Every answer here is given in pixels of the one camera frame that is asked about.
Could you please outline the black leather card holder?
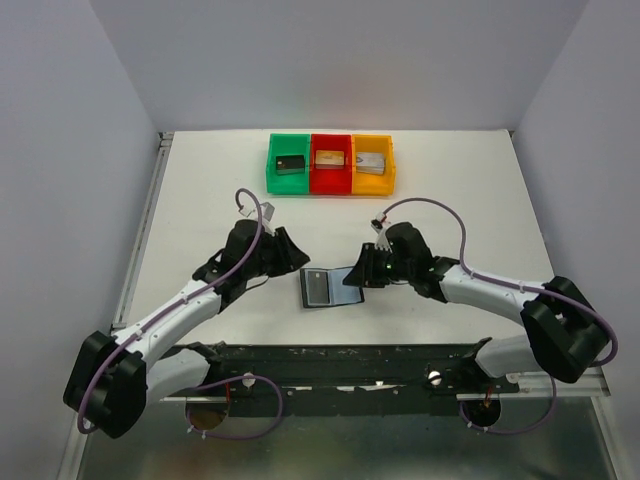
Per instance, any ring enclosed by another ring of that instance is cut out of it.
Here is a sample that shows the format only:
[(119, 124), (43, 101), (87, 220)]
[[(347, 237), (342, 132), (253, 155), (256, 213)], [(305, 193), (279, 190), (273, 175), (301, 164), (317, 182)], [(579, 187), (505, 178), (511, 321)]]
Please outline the black leather card holder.
[[(327, 272), (330, 297), (327, 305), (313, 305), (308, 302), (307, 274), (312, 270), (322, 270)], [(350, 270), (351, 267), (334, 269), (302, 268), (299, 272), (302, 307), (304, 309), (323, 309), (364, 303), (365, 297), (362, 288), (350, 287), (342, 284), (342, 280)]]

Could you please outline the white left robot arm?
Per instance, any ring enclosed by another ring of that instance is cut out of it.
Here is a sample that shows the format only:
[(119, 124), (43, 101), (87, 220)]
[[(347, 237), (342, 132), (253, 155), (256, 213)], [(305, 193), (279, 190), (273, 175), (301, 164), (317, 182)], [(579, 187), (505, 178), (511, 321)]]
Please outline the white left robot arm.
[(116, 439), (130, 430), (156, 399), (194, 388), (214, 393), (220, 368), (196, 348), (167, 352), (187, 333), (222, 313), (260, 277), (276, 278), (309, 262), (286, 229), (239, 220), (225, 246), (192, 274), (164, 305), (115, 334), (96, 331), (81, 344), (63, 393), (77, 414), (77, 430)]

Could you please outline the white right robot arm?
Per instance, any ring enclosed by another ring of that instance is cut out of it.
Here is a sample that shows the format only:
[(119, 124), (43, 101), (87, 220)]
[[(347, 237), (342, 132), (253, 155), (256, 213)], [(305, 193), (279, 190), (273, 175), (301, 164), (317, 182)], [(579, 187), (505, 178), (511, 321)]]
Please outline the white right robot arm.
[(482, 339), (466, 354), (460, 379), (474, 392), (485, 390), (496, 378), (536, 371), (574, 383), (613, 342), (568, 279), (489, 282), (465, 271), (458, 259), (433, 255), (419, 230), (408, 222), (380, 227), (376, 242), (363, 244), (343, 280), (346, 286), (360, 288), (384, 288), (396, 282), (408, 283), (421, 297), (475, 307), (523, 328), (520, 336)]

